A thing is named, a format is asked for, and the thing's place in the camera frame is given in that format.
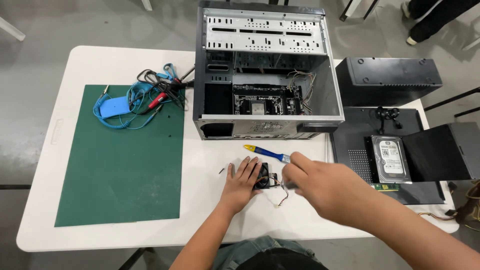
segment person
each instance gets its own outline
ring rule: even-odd
[[[403,15],[417,20],[427,13],[439,0],[411,0],[401,5]],[[480,0],[441,0],[423,20],[410,29],[407,43],[415,45],[427,40],[450,21],[474,7]]]
[[[325,270],[311,250],[291,241],[262,236],[218,249],[235,214],[259,194],[252,190],[262,163],[245,158],[235,174],[228,166],[220,201],[179,253],[171,270]],[[295,192],[323,218],[373,234],[412,268],[478,269],[480,254],[371,188],[343,164],[312,161],[295,152],[282,170]]]

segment hand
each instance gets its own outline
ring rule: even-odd
[[[317,213],[333,222],[367,230],[377,207],[390,197],[373,189],[344,164],[312,161],[294,152],[282,170],[283,181],[293,181]]]
[[[261,193],[260,190],[252,190],[262,167],[262,163],[257,161],[257,157],[251,161],[250,157],[246,157],[235,175],[232,163],[228,165],[227,181],[218,206],[226,208],[232,216],[240,212],[253,196]]]

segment white table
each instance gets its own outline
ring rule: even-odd
[[[24,251],[53,251],[98,248],[184,245],[202,224],[220,198],[229,162],[253,153],[245,150],[244,140],[202,141],[192,121],[193,90],[187,89],[189,111],[185,112],[180,218],[131,223],[100,224],[55,228],[63,179],[67,168],[73,134],[86,84],[130,85],[146,68],[161,71],[165,63],[174,63],[183,74],[194,63],[195,52],[151,49],[126,49],[78,46],[69,56],[50,120],[40,160],[17,235]],[[420,112],[428,128],[420,100],[403,106]],[[313,160],[326,160],[326,137],[312,140],[248,141],[279,153],[300,151]],[[281,173],[283,163],[260,156]],[[446,183],[442,183],[446,201],[443,205],[409,206],[416,212],[442,215],[454,205]],[[370,234],[320,218],[301,196],[290,193],[276,209],[285,192],[279,188],[265,190],[233,219],[224,242],[270,235],[282,239],[326,239],[367,237]],[[448,233],[458,229],[454,221],[430,222]]]

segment hard drive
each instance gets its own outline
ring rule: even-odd
[[[379,183],[412,183],[400,137],[373,135],[367,138],[367,143],[371,149],[372,175]]]

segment hard drive label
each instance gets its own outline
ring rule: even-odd
[[[398,146],[394,141],[381,141],[382,159],[386,173],[403,173],[402,161],[398,152]]]

